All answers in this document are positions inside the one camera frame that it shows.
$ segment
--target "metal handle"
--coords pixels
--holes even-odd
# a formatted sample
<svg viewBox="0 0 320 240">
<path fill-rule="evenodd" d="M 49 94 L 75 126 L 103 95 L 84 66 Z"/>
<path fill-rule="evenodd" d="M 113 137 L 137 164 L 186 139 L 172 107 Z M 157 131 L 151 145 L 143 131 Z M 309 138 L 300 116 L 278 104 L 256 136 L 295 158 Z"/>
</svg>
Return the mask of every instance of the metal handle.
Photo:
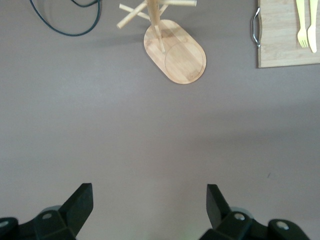
<svg viewBox="0 0 320 240">
<path fill-rule="evenodd" d="M 252 18 L 252 38 L 256 43 L 256 46 L 258 47 L 258 49 L 261 47 L 260 41 L 256 38 L 256 18 L 258 16 L 258 14 L 260 13 L 260 7 L 258 7 L 254 17 Z"/>
</svg>

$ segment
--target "wooden dowel peg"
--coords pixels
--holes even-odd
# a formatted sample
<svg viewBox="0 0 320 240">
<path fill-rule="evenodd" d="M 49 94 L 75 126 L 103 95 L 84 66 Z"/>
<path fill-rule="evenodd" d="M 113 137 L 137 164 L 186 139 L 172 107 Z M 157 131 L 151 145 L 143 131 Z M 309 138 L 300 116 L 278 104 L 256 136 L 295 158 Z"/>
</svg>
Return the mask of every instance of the wooden dowel peg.
<svg viewBox="0 0 320 240">
<path fill-rule="evenodd" d="M 127 23 L 129 23 L 135 16 L 138 15 L 144 8 L 147 7 L 147 1 L 144 0 L 140 5 L 138 5 L 132 12 L 130 12 L 124 19 L 122 19 L 116 26 L 122 29 Z"/>
<path fill-rule="evenodd" d="M 159 4 L 163 5 L 177 5 L 177 6 L 192 6 L 197 5 L 197 0 L 159 0 Z"/>
<path fill-rule="evenodd" d="M 124 11 L 127 11 L 127 12 L 129 12 L 129 13 L 131 13 L 131 12 L 134 10 L 133 8 L 131 8 L 131 7 L 129 7 L 129 6 L 126 6 L 126 5 L 123 5 L 123 4 L 121 4 L 121 3 L 120 3 L 120 5 L 119 5 L 119 8 L 122 9 L 122 10 L 124 10 Z M 144 12 L 139 12 L 137 15 L 138 15 L 139 17 L 141 17 L 141 18 L 144 18 L 144 19 L 147 19 L 147 20 L 150 21 L 149 15 L 145 14 Z"/>
<path fill-rule="evenodd" d="M 162 41 L 161 30 L 160 30 L 158 25 L 154 26 L 154 29 L 155 29 L 155 34 L 156 34 L 156 36 L 158 37 L 158 40 L 159 40 L 161 52 L 163 54 L 165 54 L 166 53 L 166 49 L 165 49 L 165 46 L 164 46 L 164 42 Z"/>
<path fill-rule="evenodd" d="M 159 10 L 160 16 L 164 13 L 164 11 L 167 9 L 168 6 L 169 6 L 169 5 L 163 5 L 163 6 L 160 8 L 160 10 Z"/>
</svg>

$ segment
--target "oval wooden base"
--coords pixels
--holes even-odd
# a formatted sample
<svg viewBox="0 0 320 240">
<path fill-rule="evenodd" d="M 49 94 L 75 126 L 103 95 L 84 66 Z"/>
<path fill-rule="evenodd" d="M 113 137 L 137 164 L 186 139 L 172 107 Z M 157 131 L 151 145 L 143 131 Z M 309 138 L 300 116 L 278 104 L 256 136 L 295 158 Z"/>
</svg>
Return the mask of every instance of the oval wooden base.
<svg viewBox="0 0 320 240">
<path fill-rule="evenodd" d="M 177 84 L 190 84 L 204 73 L 207 59 L 202 47 L 177 23 L 161 20 L 165 53 L 150 26 L 144 35 L 144 48 L 163 73 Z"/>
</svg>

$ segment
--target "wooden fork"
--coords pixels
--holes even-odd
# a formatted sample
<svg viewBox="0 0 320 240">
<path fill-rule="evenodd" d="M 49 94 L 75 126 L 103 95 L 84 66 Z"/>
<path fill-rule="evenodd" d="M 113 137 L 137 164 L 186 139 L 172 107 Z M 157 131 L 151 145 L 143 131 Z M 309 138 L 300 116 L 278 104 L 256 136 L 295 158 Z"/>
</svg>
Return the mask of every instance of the wooden fork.
<svg viewBox="0 0 320 240">
<path fill-rule="evenodd" d="M 302 48 L 308 47 L 308 37 L 306 30 L 306 21 L 305 21 L 305 0 L 295 0 L 296 6 L 298 9 L 299 21 L 300 21 L 300 30 L 297 34 L 298 41 Z"/>
</svg>

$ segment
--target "black cable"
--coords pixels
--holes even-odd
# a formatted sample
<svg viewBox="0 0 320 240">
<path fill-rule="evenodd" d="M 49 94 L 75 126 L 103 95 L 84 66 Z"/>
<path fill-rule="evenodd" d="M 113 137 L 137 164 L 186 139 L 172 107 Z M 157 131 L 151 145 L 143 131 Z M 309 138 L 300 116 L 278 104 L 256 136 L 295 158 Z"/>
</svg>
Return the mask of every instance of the black cable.
<svg viewBox="0 0 320 240">
<path fill-rule="evenodd" d="M 96 25 L 98 24 L 98 22 L 99 22 L 100 13 L 101 13 L 101 12 L 100 12 L 100 8 L 101 8 L 101 7 L 100 7 L 100 5 L 101 5 L 101 4 L 100 4 L 100 0 L 94 0 L 94 1 L 90 2 L 90 3 L 87 4 L 87 5 L 81 5 L 81 4 L 77 3 L 77 2 L 74 1 L 74 0 L 71 0 L 71 2 L 73 2 L 74 4 L 76 4 L 77 6 L 79 6 L 79 7 L 81 7 L 81 8 L 87 8 L 87 7 L 90 7 L 90 6 L 94 5 L 94 4 L 98 4 L 98 6 L 97 6 L 98 9 L 97 9 L 97 14 L 96 14 L 95 21 L 94 21 L 94 23 L 92 24 L 92 26 L 91 26 L 88 30 L 86 30 L 86 31 L 84 31 L 84 32 L 81 32 L 81 33 L 72 34 L 72 33 L 63 32 L 63 31 L 60 31 L 60 30 L 54 28 L 53 26 L 51 26 L 51 25 L 40 15 L 40 13 L 39 13 L 38 10 L 36 9 L 33 1 L 30 0 L 31 6 L 33 7 L 33 9 L 34 9 L 34 11 L 36 12 L 36 14 L 37 14 L 37 15 L 39 16 L 39 18 L 45 23 L 45 25 L 47 25 L 47 26 L 48 26 L 50 29 L 52 29 L 53 31 L 55 31 L 55 32 L 57 32 L 57 33 L 59 33 L 59 34 L 65 35 L 65 36 L 69 36 L 69 37 L 78 37 L 78 36 L 85 35 L 85 34 L 89 33 L 92 29 L 94 29 L 95 26 L 96 26 Z"/>
</svg>

